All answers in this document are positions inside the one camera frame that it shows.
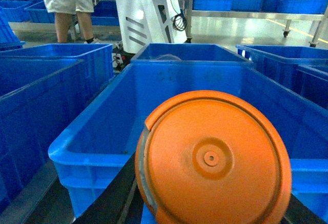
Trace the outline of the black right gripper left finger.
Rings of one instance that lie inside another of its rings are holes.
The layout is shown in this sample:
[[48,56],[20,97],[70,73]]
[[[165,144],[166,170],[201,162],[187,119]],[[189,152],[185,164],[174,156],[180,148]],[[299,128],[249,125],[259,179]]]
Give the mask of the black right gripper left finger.
[[141,223],[144,201],[132,155],[106,189],[74,223]]

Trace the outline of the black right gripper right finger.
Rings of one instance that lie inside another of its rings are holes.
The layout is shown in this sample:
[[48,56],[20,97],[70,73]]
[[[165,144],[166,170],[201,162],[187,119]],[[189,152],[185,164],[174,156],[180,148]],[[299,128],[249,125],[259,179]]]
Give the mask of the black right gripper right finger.
[[281,223],[325,223],[325,221],[306,207],[294,195],[291,195],[289,206]]

